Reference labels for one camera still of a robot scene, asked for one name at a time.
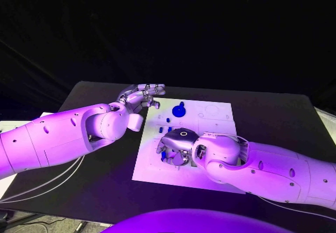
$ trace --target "blue small part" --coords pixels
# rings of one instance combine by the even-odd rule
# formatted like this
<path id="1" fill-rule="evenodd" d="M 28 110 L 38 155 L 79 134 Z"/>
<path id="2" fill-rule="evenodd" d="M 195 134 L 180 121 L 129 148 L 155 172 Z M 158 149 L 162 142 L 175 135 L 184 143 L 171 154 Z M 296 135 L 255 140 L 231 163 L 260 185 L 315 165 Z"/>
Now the blue small part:
<path id="1" fill-rule="evenodd" d="M 162 161 L 167 159 L 167 151 L 162 152 Z"/>
<path id="2" fill-rule="evenodd" d="M 187 114 L 185 103 L 181 102 L 181 105 L 174 107 L 174 115 L 182 117 Z"/>

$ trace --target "black table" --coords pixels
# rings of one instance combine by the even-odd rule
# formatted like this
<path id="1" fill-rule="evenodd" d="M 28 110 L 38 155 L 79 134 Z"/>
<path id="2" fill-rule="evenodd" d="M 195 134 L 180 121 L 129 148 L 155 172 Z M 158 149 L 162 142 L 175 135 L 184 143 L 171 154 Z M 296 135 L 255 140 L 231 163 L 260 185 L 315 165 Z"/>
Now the black table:
<path id="1" fill-rule="evenodd" d="M 60 111 L 112 103 L 128 86 L 80 82 Z M 317 159 L 336 162 L 336 146 L 306 96 L 178 87 L 167 89 L 167 98 L 230 102 L 239 135 L 250 141 L 273 144 Z M 336 221 L 286 210 L 252 194 L 133 181 L 142 134 L 142 131 L 128 130 L 115 144 L 90 154 L 74 177 L 53 192 L 28 201 L 0 204 L 0 207 L 106 223 L 118 223 L 155 210 L 200 208 L 250 216 L 296 232 L 336 230 Z M 73 162 L 21 173 L 5 197 L 51 180 L 71 164 Z M 24 197 L 50 190 L 64 179 Z M 282 205 L 336 218 L 336 211 L 328 208 Z"/>

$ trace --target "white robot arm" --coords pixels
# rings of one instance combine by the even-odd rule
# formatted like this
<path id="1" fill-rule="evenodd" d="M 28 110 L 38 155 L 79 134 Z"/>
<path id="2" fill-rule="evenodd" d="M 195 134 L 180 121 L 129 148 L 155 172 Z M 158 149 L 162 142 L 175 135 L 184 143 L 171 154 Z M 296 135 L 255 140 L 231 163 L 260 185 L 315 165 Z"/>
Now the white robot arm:
<path id="1" fill-rule="evenodd" d="M 184 166 L 193 158 L 214 182 L 230 183 L 260 197 L 336 210 L 336 164 L 239 138 L 208 132 L 200 137 L 181 128 L 162 138 L 158 153 L 174 149 L 175 157 L 164 157 L 164 162 Z"/>
<path id="2" fill-rule="evenodd" d="M 132 85 L 110 104 L 96 104 L 34 120 L 0 134 L 0 179 L 28 169 L 63 164 L 139 131 L 145 106 L 161 107 L 152 95 L 164 84 Z"/>

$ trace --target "humanoid robot arm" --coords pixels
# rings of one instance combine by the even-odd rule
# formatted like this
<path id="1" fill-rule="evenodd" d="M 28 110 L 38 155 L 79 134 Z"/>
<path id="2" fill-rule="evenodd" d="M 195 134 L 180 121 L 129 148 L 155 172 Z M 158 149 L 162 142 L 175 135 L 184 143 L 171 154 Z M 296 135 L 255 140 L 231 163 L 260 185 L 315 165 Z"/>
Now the humanoid robot arm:
<path id="1" fill-rule="evenodd" d="M 110 104 L 96 104 L 34 120 L 0 134 L 0 179 L 28 169 L 77 159 L 119 140 L 131 128 L 139 131 L 143 106 L 161 107 L 152 95 L 164 84 L 132 85 Z"/>
<path id="2" fill-rule="evenodd" d="M 210 179 L 230 183 L 270 200 L 305 203 L 336 210 L 336 164 L 319 161 L 282 147 L 240 142 L 233 135 L 188 129 L 171 131 L 158 147 L 178 151 L 162 158 L 182 166 L 193 158 Z"/>

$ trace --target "black curtain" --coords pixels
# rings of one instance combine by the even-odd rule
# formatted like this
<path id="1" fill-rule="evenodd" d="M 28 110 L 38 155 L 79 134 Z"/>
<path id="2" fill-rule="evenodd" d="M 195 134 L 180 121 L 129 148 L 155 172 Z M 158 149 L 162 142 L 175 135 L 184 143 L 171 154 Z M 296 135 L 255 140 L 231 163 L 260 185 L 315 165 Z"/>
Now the black curtain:
<path id="1" fill-rule="evenodd" d="M 0 2 L 0 92 L 56 112 L 79 81 L 298 93 L 336 110 L 335 1 Z"/>

